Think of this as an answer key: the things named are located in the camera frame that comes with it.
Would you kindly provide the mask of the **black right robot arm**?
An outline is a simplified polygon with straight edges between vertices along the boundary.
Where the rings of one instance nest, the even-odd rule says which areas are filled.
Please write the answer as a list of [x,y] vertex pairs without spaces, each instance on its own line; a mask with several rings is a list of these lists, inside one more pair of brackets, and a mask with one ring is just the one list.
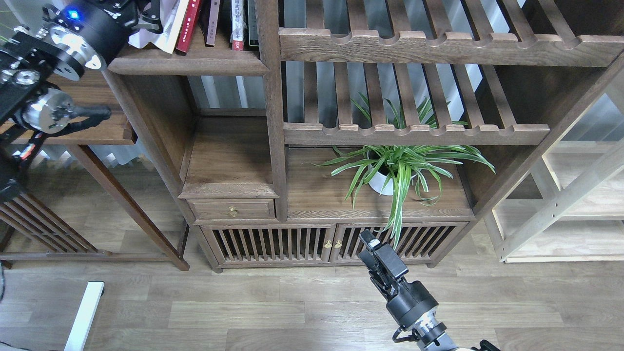
[[408,268],[392,246],[381,243],[369,230],[359,234],[366,245],[359,258],[368,267],[370,279],[387,300],[386,308],[399,325],[394,342],[416,342],[422,351],[459,351],[446,333],[446,326],[437,322],[437,300],[420,281],[407,282]]

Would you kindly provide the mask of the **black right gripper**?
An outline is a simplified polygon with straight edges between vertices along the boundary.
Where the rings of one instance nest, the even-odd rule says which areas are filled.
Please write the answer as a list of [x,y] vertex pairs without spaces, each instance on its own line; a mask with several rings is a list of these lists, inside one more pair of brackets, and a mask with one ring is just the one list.
[[420,281],[409,283],[404,275],[408,268],[390,244],[382,244],[370,230],[360,233],[367,249],[358,254],[369,270],[370,279],[386,299],[386,309],[397,324],[407,331],[438,302]]

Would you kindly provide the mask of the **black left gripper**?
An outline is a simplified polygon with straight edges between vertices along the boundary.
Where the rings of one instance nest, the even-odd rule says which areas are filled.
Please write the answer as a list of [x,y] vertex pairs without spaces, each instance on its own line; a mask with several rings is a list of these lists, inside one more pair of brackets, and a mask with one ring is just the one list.
[[72,0],[43,6],[45,41],[61,50],[54,73],[77,81],[86,68],[105,71],[129,37],[163,32],[159,0]]

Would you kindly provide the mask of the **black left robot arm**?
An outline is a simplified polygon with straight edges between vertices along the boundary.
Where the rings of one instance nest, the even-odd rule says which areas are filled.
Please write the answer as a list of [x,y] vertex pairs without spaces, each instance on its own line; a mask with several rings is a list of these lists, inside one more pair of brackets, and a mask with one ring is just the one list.
[[76,106],[69,94],[49,82],[51,74],[80,80],[85,69],[105,70],[145,29],[163,32],[158,0],[72,0],[62,9],[43,7],[45,25],[32,34],[14,31],[1,48],[1,122],[13,125],[1,134],[6,147],[33,131],[20,154],[1,152],[1,202],[25,193],[25,173],[49,136],[59,137],[100,125],[111,117],[107,106]]

